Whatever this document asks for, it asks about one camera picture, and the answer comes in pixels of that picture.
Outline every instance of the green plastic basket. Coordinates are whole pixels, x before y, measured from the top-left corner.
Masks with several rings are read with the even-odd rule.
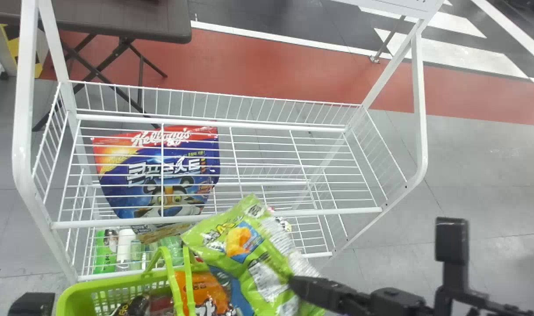
[[[152,270],[160,258],[165,261],[166,269]],[[191,271],[202,272],[208,270],[208,267],[202,262],[191,262],[187,247],[183,247],[183,261],[184,266],[174,268],[169,250],[160,247],[146,271],[141,274],[74,284],[67,288],[58,299],[56,316],[108,316],[121,303],[148,292],[151,294],[172,293],[176,314],[185,316],[181,292],[175,280],[176,270],[185,272],[189,316],[195,316],[193,286],[189,286],[193,284]]]

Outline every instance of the kellogg's logo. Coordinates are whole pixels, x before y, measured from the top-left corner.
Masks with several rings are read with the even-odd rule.
[[[133,146],[144,146],[146,144],[161,144],[162,139],[167,143],[167,146],[177,147],[181,143],[188,143],[188,139],[191,136],[190,132],[187,132],[187,128],[183,128],[180,132],[164,132],[161,130],[155,130],[153,132],[145,130],[144,132],[134,136],[130,139]]]

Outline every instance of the chip bag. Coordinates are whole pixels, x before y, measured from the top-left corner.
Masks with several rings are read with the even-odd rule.
[[[223,287],[210,272],[192,272],[195,313],[198,316],[236,316],[235,309]],[[181,291],[183,311],[189,315],[185,272],[175,271],[175,280]]]
[[[101,188],[120,218],[198,215],[218,182],[215,127],[165,126],[163,132],[96,137],[92,144]],[[132,229],[143,244],[149,244],[190,227],[172,223]]]
[[[301,300],[290,276],[319,276],[260,201],[249,195],[181,235],[229,293],[239,316],[322,316]]]

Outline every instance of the white wire shelf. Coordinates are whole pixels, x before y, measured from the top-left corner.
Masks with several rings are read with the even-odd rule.
[[[428,153],[421,31],[442,1],[341,1],[419,18],[362,105],[70,82],[50,0],[22,2],[16,91],[23,97],[15,101],[14,181],[70,282],[114,275],[93,274],[96,230],[197,222],[251,192],[293,223],[293,240],[305,256],[329,256],[328,264],[423,180]],[[59,80],[41,137],[32,135],[27,115],[34,98],[37,12]],[[410,50],[417,168],[406,178],[367,109]],[[76,95],[74,84],[82,85]],[[91,137],[156,128],[163,133],[172,125],[217,128],[221,172],[213,175],[218,183],[202,214],[117,218],[102,194],[108,183],[95,171]],[[54,203],[55,195],[60,203]]]
[[[70,113],[54,110],[55,105],[62,101],[59,86],[32,168],[34,181],[44,202],[51,187],[63,188],[58,214],[50,226],[60,231],[67,258],[78,273],[79,280],[135,273],[126,269],[93,274],[93,243],[97,230],[127,228],[132,224],[198,222],[206,216],[225,212],[247,194],[255,194],[275,209],[276,216],[282,216],[291,224],[291,238],[307,258],[331,256],[349,241],[349,235],[360,229],[345,223],[344,214],[372,217],[379,214],[382,212],[381,203],[405,182],[403,173],[368,112],[353,104],[136,88],[136,92],[144,96],[141,105],[146,113],[142,115],[131,112],[127,102],[116,99],[116,88],[126,88],[131,94],[134,91],[133,87],[86,83],[87,93],[76,96],[76,117],[79,120],[74,129],[68,130],[66,126]],[[161,94],[171,95],[172,100],[169,102],[169,98],[163,98]],[[181,98],[183,102],[188,102],[185,110],[180,109]],[[223,102],[224,98],[232,102]],[[148,111],[149,102],[154,105],[151,112]],[[105,104],[113,105],[114,111]],[[268,111],[265,104],[271,105]],[[167,108],[170,114],[163,114],[163,108]],[[237,111],[232,112],[228,108],[237,108]],[[346,127],[343,123],[351,119],[352,112],[349,110],[352,108],[357,112],[355,120],[358,124]],[[185,111],[201,115],[184,116]],[[129,136],[121,136],[125,133],[155,131],[151,123],[168,126],[167,123],[172,119],[188,125],[199,124],[204,119],[208,125],[217,126],[217,140],[191,141],[194,150],[217,151],[219,156],[219,174],[204,175],[212,180],[217,178],[217,183],[207,194],[208,200],[202,213],[118,218],[115,211],[120,208],[143,208],[146,205],[110,206],[107,198],[113,196],[105,195],[103,188],[120,185],[102,180],[125,175],[99,174],[97,166],[112,168],[119,163],[97,164],[97,155],[116,154],[94,152],[94,148],[104,147],[102,140],[130,139]],[[97,144],[93,144],[94,138],[99,140]],[[209,149],[210,142],[217,142],[217,149]],[[143,146],[121,147],[125,150],[120,156],[125,160],[134,156],[136,150]],[[166,158],[168,156],[162,153],[160,159],[165,161]],[[66,168],[65,176],[55,176],[59,165]],[[151,171],[139,176],[156,176],[156,173]],[[132,186],[147,187],[152,184]],[[157,192],[150,196],[172,196],[160,190]]]

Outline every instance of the basket handle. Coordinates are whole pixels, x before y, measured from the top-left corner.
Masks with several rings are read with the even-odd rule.
[[[193,275],[191,273],[191,257],[189,248],[183,246],[183,264],[185,266],[185,283],[187,284],[187,306],[189,307],[189,316],[197,316],[195,312],[195,298],[193,294]]]
[[[152,269],[156,266],[160,258],[162,258],[163,261],[165,261],[165,268],[167,270],[167,280],[169,281],[171,294],[173,294],[173,308],[175,309],[175,312],[177,315],[185,316],[185,313],[183,312],[183,300],[181,300],[181,290],[179,289],[179,284],[177,284],[177,280],[175,279],[175,270],[173,268],[173,264],[171,264],[171,254],[169,253],[169,250],[167,250],[167,247],[160,246],[157,248],[156,254],[154,254],[152,261],[150,261],[150,263],[146,267],[146,270],[142,272],[142,277],[144,278],[152,273]],[[186,280],[186,289],[187,289],[187,303],[191,301],[193,302],[192,304],[193,314],[191,314],[191,316],[195,316],[194,314],[195,303],[194,303],[194,296],[193,296],[193,281],[192,281],[193,278],[191,276],[190,264],[185,265],[185,280]]]

